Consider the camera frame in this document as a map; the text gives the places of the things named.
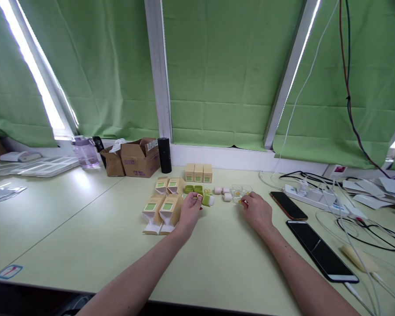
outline purple water bottle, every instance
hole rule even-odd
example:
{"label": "purple water bottle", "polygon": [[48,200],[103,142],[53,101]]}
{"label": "purple water bottle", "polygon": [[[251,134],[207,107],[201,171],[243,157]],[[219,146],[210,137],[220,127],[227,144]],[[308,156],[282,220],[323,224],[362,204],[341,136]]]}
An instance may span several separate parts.
{"label": "purple water bottle", "polygon": [[92,139],[79,135],[72,137],[71,143],[82,168],[89,169],[100,165]]}

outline person's right hand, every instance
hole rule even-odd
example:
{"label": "person's right hand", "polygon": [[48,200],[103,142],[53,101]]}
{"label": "person's right hand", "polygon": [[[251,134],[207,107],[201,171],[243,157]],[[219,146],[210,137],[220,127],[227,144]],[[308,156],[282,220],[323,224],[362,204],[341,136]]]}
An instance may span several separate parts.
{"label": "person's right hand", "polygon": [[259,194],[251,192],[241,198],[243,217],[258,234],[273,228],[272,207]]}

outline black smartphone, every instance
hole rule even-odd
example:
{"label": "black smartphone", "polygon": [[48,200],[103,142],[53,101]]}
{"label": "black smartphone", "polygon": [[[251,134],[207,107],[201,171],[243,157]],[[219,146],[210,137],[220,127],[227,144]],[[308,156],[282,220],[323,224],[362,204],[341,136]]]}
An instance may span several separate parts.
{"label": "black smartphone", "polygon": [[307,215],[284,192],[271,192],[270,195],[289,219],[307,220]]}
{"label": "black smartphone", "polygon": [[331,282],[359,283],[359,279],[339,259],[307,222],[287,221],[288,227],[310,255],[322,274]]}

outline table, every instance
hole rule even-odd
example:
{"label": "table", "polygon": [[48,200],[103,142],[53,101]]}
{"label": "table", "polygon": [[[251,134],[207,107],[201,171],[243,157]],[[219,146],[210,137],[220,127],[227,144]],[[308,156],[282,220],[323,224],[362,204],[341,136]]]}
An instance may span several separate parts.
{"label": "table", "polygon": [[80,167],[53,178],[0,176],[0,186],[28,187],[0,202],[0,270],[121,180]]}
{"label": "table", "polygon": [[[173,167],[169,176],[183,176],[184,167]],[[19,284],[98,292],[111,279],[151,249],[163,236],[142,235],[146,226],[141,211],[155,193],[157,171],[150,179],[125,177],[110,190],[74,215],[13,263],[23,270],[11,279]],[[213,183],[204,188],[250,184],[273,207],[273,223],[290,245],[316,270],[315,264],[285,225],[286,215],[269,196],[272,191],[257,172],[213,170]],[[366,274],[358,271],[341,254],[342,246],[316,220],[319,211],[296,201],[309,216],[309,224],[361,280],[355,288],[368,305]],[[395,230],[395,215],[388,209],[374,211],[357,206],[370,218]],[[262,240],[241,218],[241,206],[216,196],[215,205],[204,208],[191,239],[168,267],[151,300],[270,315],[300,315],[280,268]],[[325,223],[341,238],[333,215],[321,214]],[[369,252],[395,264],[395,253]],[[395,269],[375,260],[380,275],[395,290]],[[369,315],[342,284],[332,284],[361,315]],[[395,299],[376,283],[383,315],[395,315]]]}

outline black bottle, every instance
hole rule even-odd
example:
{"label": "black bottle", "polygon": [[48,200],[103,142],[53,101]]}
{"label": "black bottle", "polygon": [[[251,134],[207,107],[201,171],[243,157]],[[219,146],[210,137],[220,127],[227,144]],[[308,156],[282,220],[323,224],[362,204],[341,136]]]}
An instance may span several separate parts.
{"label": "black bottle", "polygon": [[159,159],[161,161],[162,173],[171,172],[170,140],[168,138],[158,138]]}

